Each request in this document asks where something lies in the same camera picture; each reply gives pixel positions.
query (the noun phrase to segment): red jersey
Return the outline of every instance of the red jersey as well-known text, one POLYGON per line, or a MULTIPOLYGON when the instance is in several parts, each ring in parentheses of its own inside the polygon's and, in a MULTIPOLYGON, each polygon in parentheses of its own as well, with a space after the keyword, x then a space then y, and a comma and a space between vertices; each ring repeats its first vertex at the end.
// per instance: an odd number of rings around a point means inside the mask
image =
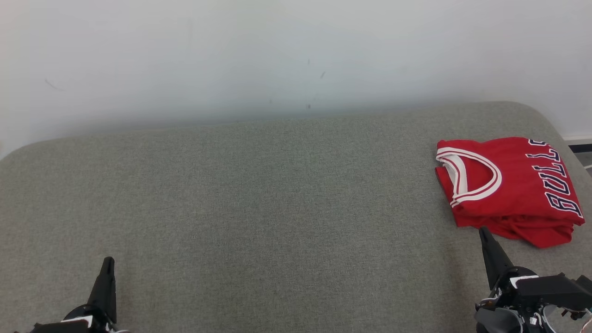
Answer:
POLYGON ((584 219, 559 153, 542 141, 505 137, 440 141, 436 168, 458 226, 486 225, 545 248, 571 241, 584 219))

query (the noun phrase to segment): basketball jersey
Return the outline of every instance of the basketball jersey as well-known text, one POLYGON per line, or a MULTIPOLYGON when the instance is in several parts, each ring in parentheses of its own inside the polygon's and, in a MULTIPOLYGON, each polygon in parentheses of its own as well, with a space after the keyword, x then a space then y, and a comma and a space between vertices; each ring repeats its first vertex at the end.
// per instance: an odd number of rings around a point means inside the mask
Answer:
POLYGON ((584 219, 559 153, 545 142, 505 137, 440 141, 437 176, 458 226, 544 248, 571 240, 584 219))

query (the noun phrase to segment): black strip on floor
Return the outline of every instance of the black strip on floor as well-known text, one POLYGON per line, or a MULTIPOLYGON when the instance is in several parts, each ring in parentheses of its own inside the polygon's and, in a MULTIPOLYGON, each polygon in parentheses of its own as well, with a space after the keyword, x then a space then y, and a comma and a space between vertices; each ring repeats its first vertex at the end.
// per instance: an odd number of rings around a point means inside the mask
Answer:
POLYGON ((573 153, 592 152, 592 143, 587 145, 573 145, 570 148, 573 153))

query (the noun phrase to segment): white wall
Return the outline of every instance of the white wall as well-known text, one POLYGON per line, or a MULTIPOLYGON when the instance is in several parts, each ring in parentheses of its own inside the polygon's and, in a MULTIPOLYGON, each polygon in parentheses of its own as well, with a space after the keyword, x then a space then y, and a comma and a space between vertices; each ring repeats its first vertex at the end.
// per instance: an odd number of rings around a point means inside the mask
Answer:
POLYGON ((0 156, 82 133, 484 100, 592 135, 591 18, 590 0, 1 0, 0 156))

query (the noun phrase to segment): gray fabric surface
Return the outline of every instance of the gray fabric surface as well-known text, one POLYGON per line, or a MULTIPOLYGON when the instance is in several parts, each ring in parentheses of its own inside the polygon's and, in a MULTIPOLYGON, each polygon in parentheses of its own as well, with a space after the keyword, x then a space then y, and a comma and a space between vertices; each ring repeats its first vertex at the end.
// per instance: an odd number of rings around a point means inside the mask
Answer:
MULTIPOLYGON (((440 139, 524 136, 559 150, 585 216, 592 181, 516 103, 280 120, 36 143, 0 161, 0 331, 54 322, 115 258, 138 332, 474 332, 478 232, 434 173, 440 139)), ((539 274, 592 276, 592 225, 536 249, 539 274)))

